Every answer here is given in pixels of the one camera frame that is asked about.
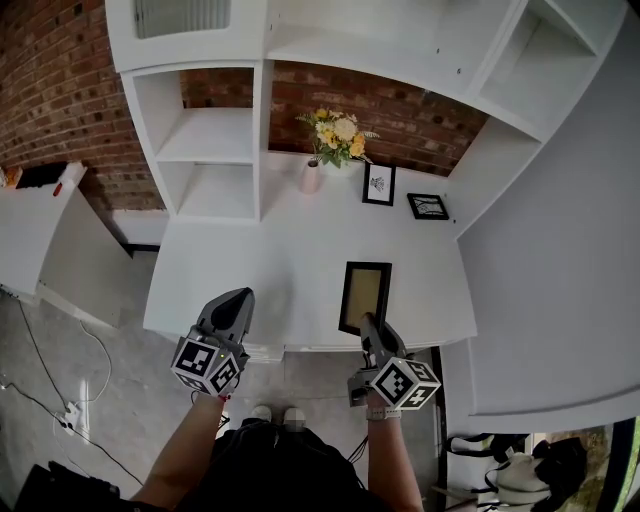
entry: pink vase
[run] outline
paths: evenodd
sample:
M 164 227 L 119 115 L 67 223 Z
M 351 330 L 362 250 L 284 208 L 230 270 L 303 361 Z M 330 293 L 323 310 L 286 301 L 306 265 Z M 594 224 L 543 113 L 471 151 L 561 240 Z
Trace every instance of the pink vase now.
M 303 194 L 315 194 L 320 188 L 320 167 L 315 160 L 309 160 L 300 173 L 298 184 Z

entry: framed picture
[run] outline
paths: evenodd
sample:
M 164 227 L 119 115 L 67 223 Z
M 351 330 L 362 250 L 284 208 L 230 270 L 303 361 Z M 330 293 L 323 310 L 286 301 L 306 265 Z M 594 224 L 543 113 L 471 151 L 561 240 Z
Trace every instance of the framed picture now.
M 416 219 L 449 220 L 449 214 L 440 196 L 429 194 L 407 194 Z
M 360 336 L 360 322 L 366 313 L 374 316 L 381 329 L 387 315 L 390 284 L 391 263 L 348 261 L 338 330 Z
M 393 206 L 396 188 L 396 166 L 366 163 L 362 202 Z

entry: white wall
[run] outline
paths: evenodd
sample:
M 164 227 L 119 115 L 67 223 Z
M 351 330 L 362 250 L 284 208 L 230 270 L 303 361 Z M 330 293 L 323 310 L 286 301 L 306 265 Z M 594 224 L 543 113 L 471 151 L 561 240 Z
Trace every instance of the white wall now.
M 473 430 L 640 415 L 639 64 L 631 12 L 564 125 L 460 239 L 479 336 L 443 358 L 471 381 Z

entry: bracelet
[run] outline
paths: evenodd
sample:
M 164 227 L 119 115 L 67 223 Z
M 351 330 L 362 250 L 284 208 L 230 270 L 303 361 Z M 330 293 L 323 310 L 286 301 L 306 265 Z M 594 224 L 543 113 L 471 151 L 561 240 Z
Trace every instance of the bracelet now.
M 402 418 L 402 411 L 391 407 L 369 407 L 367 409 L 367 421 L 382 421 L 387 418 Z

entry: outlet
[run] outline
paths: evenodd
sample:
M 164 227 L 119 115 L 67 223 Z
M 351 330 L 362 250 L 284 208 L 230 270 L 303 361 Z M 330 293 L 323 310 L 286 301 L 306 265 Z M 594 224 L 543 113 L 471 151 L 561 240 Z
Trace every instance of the outlet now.
M 69 412 L 65 413 L 64 419 L 67 425 L 71 425 L 71 427 L 66 426 L 64 431 L 70 436 L 75 436 L 76 433 L 74 430 L 78 430 L 78 421 L 80 421 L 80 409 L 73 405 L 71 402 L 67 404 L 67 409 Z

